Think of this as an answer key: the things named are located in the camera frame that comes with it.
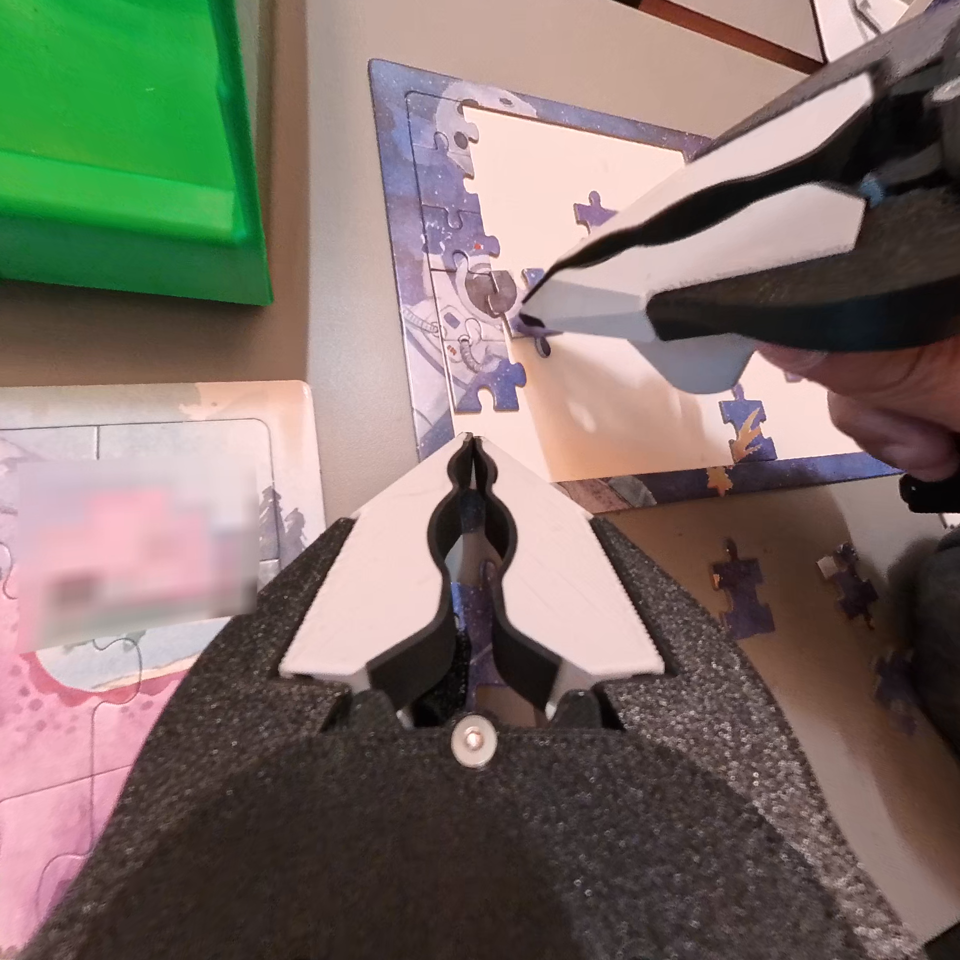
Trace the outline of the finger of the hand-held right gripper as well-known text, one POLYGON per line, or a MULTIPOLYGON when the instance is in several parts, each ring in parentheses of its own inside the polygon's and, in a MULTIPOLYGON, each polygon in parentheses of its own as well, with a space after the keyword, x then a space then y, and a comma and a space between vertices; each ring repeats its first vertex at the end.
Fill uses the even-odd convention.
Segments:
POLYGON ((792 186, 837 177, 849 147, 831 147, 875 99, 868 71, 837 83, 698 157, 621 211, 552 272, 587 268, 637 247, 684 241, 792 186))
POLYGON ((857 190, 805 183, 746 203, 700 228, 628 224, 603 231, 555 263, 519 308, 532 328, 668 342, 710 337, 707 319, 654 317, 654 297, 819 258, 857 244, 867 199, 857 190))

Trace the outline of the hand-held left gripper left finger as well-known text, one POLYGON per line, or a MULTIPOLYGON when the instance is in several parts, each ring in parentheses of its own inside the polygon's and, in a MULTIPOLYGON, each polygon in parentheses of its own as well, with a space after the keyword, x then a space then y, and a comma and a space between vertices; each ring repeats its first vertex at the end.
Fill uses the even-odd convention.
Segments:
POLYGON ((280 676, 386 694, 438 685, 457 643, 447 560, 473 473, 474 436, 461 434, 354 512, 280 676))

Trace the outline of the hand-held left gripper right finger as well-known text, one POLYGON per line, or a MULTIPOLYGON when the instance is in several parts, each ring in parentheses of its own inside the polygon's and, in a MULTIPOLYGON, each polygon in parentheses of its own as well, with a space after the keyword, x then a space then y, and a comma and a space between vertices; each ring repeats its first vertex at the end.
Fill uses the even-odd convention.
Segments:
POLYGON ((491 652, 537 710, 574 690, 666 675, 666 661, 594 528, 594 516, 487 438, 474 438, 490 586, 491 652))

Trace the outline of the blue space puzzle frame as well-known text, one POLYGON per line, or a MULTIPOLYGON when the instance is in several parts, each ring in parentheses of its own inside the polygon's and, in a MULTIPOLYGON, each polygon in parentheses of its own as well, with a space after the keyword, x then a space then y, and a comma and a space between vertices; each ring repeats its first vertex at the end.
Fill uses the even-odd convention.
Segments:
POLYGON ((811 642, 826 650, 850 645, 851 653, 838 654, 842 665, 873 672, 875 658, 897 646, 887 606, 885 534, 871 522, 882 505, 867 500, 859 512, 854 500, 887 496, 893 482, 880 480, 889 468, 857 452, 830 423, 823 388, 754 355, 734 384, 763 402, 763 432, 774 441, 777 460, 734 464, 729 441, 735 431, 718 408, 733 387, 683 392, 628 342, 554 333, 546 359, 532 341, 509 339, 511 359, 526 372, 518 411, 496 412, 483 393, 481 413, 452 412, 406 94, 443 92, 461 81, 488 102, 466 109, 479 130, 471 189, 499 242, 498 268, 519 283, 522 269, 543 269, 598 231, 588 234, 574 222, 575 203, 586 203, 596 190, 607 209, 621 210, 642 188, 679 171, 698 137, 383 59, 369 62, 368 76, 417 459, 466 430, 491 439, 595 514, 643 507, 676 514, 676 503, 732 501, 731 508, 711 512, 693 508, 688 523, 702 522, 704 532, 680 531, 678 556, 692 569, 694 585, 711 587, 709 606, 720 615, 729 608, 726 594, 714 589, 711 565, 726 559, 724 540, 732 538, 741 558, 759 561, 758 598, 774 617, 773 632, 743 639, 750 652, 767 640, 802 642, 810 630, 811 642), (817 568, 845 542, 855 547, 860 574, 879 594, 872 630, 846 618, 817 568))

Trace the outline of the person's right hand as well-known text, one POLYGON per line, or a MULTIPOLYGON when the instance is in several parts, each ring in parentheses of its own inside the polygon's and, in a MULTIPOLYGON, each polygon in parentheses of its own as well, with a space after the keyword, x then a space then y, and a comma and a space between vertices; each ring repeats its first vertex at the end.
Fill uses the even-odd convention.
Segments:
POLYGON ((764 343, 787 374, 827 390, 830 418, 873 458, 923 482, 959 467, 959 337, 882 352, 822 352, 764 343))

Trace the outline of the green plastic bin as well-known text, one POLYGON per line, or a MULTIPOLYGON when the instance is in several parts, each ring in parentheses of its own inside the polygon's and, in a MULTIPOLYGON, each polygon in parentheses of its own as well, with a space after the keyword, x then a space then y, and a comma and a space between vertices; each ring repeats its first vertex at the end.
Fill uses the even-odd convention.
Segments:
POLYGON ((267 306, 274 2, 1 3, 1 275, 267 306))

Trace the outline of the plain purple puzzle piece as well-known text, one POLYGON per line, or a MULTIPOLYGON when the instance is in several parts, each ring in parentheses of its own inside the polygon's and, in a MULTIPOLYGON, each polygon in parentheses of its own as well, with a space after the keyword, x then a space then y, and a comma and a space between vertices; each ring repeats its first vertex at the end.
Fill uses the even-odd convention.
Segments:
POLYGON ((600 193, 596 190, 589 192, 586 202, 575 202, 573 204, 574 222, 584 228, 587 234, 592 234, 598 230, 614 218, 617 213, 617 210, 606 208, 600 193))

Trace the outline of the adjacent grey table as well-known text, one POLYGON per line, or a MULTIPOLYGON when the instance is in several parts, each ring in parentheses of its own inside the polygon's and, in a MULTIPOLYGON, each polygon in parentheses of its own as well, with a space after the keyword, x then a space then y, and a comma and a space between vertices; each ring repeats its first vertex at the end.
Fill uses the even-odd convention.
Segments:
POLYGON ((622 1, 621 6, 810 75, 931 1, 622 1))

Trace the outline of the pink dinosaur puzzle board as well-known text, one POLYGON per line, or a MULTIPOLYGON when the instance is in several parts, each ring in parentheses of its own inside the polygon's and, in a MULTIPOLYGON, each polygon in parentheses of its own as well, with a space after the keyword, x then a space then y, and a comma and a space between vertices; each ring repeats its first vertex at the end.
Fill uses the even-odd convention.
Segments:
POLYGON ((255 477, 261 589, 327 525, 305 382, 2 389, 2 958, 18 957, 83 867, 151 728, 227 622, 18 653, 18 470, 205 454, 255 477))

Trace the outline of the blue puzzle piece white corner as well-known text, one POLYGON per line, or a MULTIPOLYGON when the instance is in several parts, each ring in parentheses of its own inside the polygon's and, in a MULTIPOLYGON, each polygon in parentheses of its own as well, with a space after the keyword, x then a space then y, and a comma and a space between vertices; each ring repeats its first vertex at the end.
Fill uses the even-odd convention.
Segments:
POLYGON ((836 594, 836 606, 847 620, 861 620, 870 630, 875 629, 873 605, 880 599, 874 584, 859 572, 859 555, 850 541, 836 546, 829 554, 817 560, 822 580, 831 584, 836 594))

